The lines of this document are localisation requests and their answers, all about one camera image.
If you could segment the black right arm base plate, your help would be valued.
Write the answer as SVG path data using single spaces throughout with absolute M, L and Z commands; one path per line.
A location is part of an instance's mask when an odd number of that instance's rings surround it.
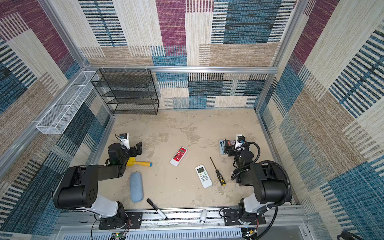
M 221 214 L 226 226 L 266 224 L 266 219 L 261 214 L 242 212 L 238 209 L 224 209 Z

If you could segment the white remote with red buttons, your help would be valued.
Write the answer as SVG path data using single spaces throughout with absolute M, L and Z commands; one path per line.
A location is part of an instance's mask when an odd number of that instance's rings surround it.
M 186 148 L 180 147 L 178 151 L 175 153 L 175 155 L 173 156 L 173 158 L 170 160 L 170 164 L 177 167 L 187 152 L 188 150 Z

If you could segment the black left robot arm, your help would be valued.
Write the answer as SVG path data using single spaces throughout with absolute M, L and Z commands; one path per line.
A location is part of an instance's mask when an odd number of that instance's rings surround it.
M 108 154 L 109 159 L 103 166 L 68 168 L 53 193 L 53 202 L 58 209 L 93 213 L 99 216 L 101 223 L 108 229 L 121 229 L 130 223 L 124 206 L 99 194 L 99 182 L 121 178 L 129 159 L 142 154 L 142 142 L 129 149 L 119 143 L 111 144 Z

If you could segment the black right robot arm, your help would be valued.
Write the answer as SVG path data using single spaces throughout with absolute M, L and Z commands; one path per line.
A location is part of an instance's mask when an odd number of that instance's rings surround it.
M 242 198 L 236 209 L 224 208 L 226 226 L 264 225 L 265 213 L 292 199 L 292 185 L 286 170 L 270 160 L 259 161 L 261 148 L 255 142 L 238 135 L 236 140 L 220 142 L 223 153 L 234 158 L 235 169 L 231 180 L 239 186 L 253 187 L 253 192 Z

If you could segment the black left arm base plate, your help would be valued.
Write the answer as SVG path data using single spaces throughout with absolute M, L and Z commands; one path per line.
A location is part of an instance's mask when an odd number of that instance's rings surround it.
M 99 230 L 139 229 L 142 224 L 143 212 L 128 212 L 121 217 L 101 218 Z

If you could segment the black yellow screwdriver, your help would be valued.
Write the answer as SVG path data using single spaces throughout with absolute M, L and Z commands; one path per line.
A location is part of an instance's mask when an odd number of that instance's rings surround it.
M 217 174 L 217 178 L 218 178 L 218 180 L 219 180 L 221 186 L 225 186 L 225 185 L 226 185 L 226 182 L 225 182 L 225 180 L 224 180 L 224 178 L 223 178 L 223 175 L 222 175 L 222 174 L 220 173 L 220 171 L 216 168 L 216 165 L 214 164 L 213 159 L 212 159 L 211 157 L 210 157 L 210 159 L 211 159 L 212 164 L 214 165 L 215 172 L 216 172 L 216 174 Z

